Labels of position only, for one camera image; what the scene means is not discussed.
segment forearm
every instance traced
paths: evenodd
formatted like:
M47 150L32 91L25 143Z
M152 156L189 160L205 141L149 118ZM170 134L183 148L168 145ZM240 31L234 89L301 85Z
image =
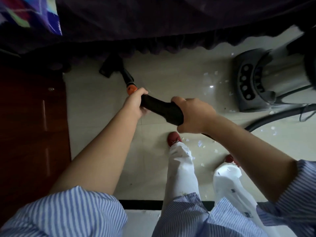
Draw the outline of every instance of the forearm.
M297 175L296 160L222 116L206 132L238 160L270 201L276 202Z
M80 185L112 195L121 175L138 118L122 108L73 160L50 193Z

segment white pants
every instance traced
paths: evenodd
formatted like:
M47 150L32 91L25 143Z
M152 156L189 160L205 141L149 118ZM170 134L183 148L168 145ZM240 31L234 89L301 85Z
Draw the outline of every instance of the white pants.
M240 176L239 167L230 163L223 163L215 170L213 178L215 205L226 197L240 213L261 227L269 237L279 236L275 227L266 227L261 222L256 211L257 203L252 195L243 188L239 180ZM177 142L170 147L169 151L162 212L174 198L194 192L199 195L191 151L184 143Z

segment left hand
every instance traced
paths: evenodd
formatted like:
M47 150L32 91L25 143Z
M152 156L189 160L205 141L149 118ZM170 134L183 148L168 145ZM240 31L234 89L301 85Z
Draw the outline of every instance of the left hand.
M141 96L144 94L147 95L148 91L146 91L143 87L139 88L132 95L126 98L125 103L123 105L123 108L128 109L129 111L132 111L133 113L135 113L138 119L140 119L140 117L150 112L146 108L140 106L140 103L142 101Z

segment colorful blanket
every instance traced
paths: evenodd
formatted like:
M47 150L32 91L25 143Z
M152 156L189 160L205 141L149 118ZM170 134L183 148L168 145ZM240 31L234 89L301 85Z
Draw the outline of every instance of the colorful blanket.
M55 0L0 0L1 20L62 34Z

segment vacuum cleaner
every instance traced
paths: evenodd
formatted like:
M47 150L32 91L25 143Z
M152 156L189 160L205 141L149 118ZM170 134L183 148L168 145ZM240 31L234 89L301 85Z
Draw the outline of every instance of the vacuum cleaner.
M247 131L252 132L286 117L310 111L313 111L312 115L316 113L315 38L316 28L312 28L275 50L259 48L234 58L232 76L240 112L265 111L281 105L301 105L258 119L245 128ZM107 78L114 71L122 74L129 95L137 90L134 78L124 68L123 60L116 53L112 53L99 70ZM168 123L176 126L183 123L183 113L174 102L166 103L150 95L143 95L141 106L163 116Z

